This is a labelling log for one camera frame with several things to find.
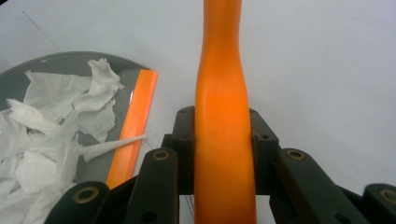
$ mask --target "gray plate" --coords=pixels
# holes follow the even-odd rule
[[[119,91],[115,96],[116,104],[113,107],[116,115],[115,126],[107,136],[107,141],[118,140],[139,70],[147,69],[118,56],[98,52],[66,52],[51,54],[13,67],[0,74],[0,110],[8,109],[6,99],[23,100],[30,84],[24,74],[26,71],[87,77],[92,75],[87,61],[102,58],[107,59],[111,69],[120,76],[120,82],[125,86],[125,89]],[[84,146],[98,143],[93,137],[83,133],[79,133],[78,141]],[[87,180],[105,182],[113,156],[114,152],[110,152],[88,163],[80,158],[76,182]]]

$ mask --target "orange handle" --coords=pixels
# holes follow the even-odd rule
[[[239,56],[241,0],[205,0],[195,102],[195,223],[256,223],[251,130]]]

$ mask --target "black plastic part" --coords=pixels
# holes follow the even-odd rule
[[[272,179],[270,206],[277,224],[297,224],[299,217],[278,179]]]
[[[281,150],[276,171],[301,223],[368,223],[317,163],[301,150]]]
[[[396,223],[396,187],[373,184],[363,194],[365,214],[372,223]]]
[[[137,176],[110,191],[111,214],[107,223],[122,223],[129,199],[134,189]]]
[[[274,174],[270,163],[276,160],[280,150],[279,139],[257,111],[250,109],[250,126],[253,135],[254,171],[256,177],[256,194],[270,195],[271,181]]]
[[[194,106],[185,107],[177,112],[171,146],[179,160],[178,193],[190,195],[194,193]]]
[[[148,152],[123,223],[178,223],[177,173],[174,150],[159,148]]]
[[[106,184],[88,181],[68,190],[50,211],[46,224],[107,223],[109,189]]]

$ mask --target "paper scrap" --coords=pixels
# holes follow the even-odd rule
[[[82,111],[78,114],[77,126],[80,131],[92,135],[98,142],[104,143],[107,133],[115,124],[113,105],[116,101],[110,100],[98,111]]]
[[[11,113],[9,116],[20,124],[42,133],[52,133],[59,128],[58,124],[46,119],[36,108],[16,100],[8,99],[7,101],[11,106]]]
[[[84,157],[84,161],[88,162],[95,157],[107,153],[108,151],[111,151],[117,147],[123,147],[125,145],[131,144],[132,142],[135,142],[144,137],[145,135],[140,135],[137,137],[126,138],[118,141],[105,142],[103,144],[98,144],[95,146],[80,147],[78,149],[78,154],[82,155]]]
[[[23,192],[36,193],[55,183],[56,163],[37,152],[25,151],[15,171],[15,176]]]
[[[30,85],[23,102],[37,108],[52,122],[59,123],[73,110],[75,98],[90,88],[92,77],[28,71]]]
[[[110,64],[105,59],[91,60],[88,64],[92,70],[92,83],[90,90],[78,96],[74,102],[74,108],[78,113],[101,109],[119,89],[123,88],[120,77],[110,69]]]

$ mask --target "crumpled tissue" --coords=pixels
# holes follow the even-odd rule
[[[0,111],[0,223],[43,223],[75,185],[79,156],[90,161],[144,137],[105,142],[123,86],[105,59],[88,65],[92,77],[26,72],[23,103],[10,99]],[[100,144],[81,146],[78,131]]]

